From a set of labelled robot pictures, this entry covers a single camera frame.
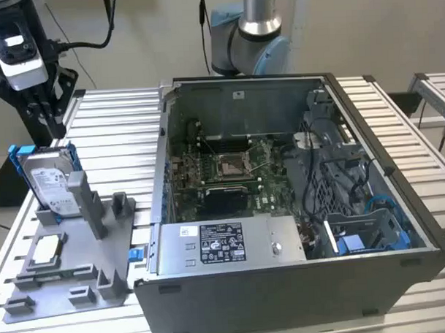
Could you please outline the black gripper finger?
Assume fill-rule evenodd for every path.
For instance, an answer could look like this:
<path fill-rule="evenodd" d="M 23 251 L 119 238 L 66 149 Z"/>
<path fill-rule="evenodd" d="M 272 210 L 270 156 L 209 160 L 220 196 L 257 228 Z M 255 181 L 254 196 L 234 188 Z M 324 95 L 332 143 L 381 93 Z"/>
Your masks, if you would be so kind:
<path fill-rule="evenodd" d="M 46 93 L 46 82 L 16 91 L 5 79 L 0 79 L 0 99 L 14 107 L 22 118 L 47 124 L 39 95 Z"/>
<path fill-rule="evenodd" d="M 54 66 L 47 82 L 40 86 L 40 105 L 45 125 L 55 139 L 65 136 L 64 114 L 75 91 L 76 82 L 75 70 Z"/>

